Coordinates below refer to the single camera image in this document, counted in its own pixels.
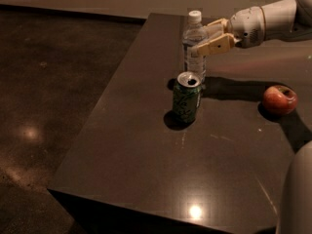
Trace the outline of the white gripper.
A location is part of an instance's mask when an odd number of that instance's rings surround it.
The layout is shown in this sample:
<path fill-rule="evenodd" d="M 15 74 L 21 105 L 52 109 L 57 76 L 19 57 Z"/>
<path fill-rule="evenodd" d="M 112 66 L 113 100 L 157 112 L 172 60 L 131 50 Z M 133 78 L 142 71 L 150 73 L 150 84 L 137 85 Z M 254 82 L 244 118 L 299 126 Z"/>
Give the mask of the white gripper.
<path fill-rule="evenodd" d="M 264 41 L 265 22 L 260 7 L 241 10 L 230 19 L 217 19 L 204 27 L 209 38 L 196 48 L 199 56 L 211 56 L 229 52 L 235 46 L 251 48 Z"/>

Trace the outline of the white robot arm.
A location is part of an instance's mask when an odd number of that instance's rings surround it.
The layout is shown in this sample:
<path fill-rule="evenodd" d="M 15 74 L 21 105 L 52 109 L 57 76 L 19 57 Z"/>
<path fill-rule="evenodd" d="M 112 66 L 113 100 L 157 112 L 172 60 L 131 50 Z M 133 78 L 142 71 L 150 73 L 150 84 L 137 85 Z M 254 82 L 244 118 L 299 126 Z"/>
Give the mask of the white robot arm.
<path fill-rule="evenodd" d="M 268 40 L 312 38 L 312 0 L 281 0 L 250 7 L 204 27 L 209 38 L 194 50 L 199 56 L 256 47 Z M 296 152 L 287 171 L 275 234 L 312 234 L 312 141 Z"/>

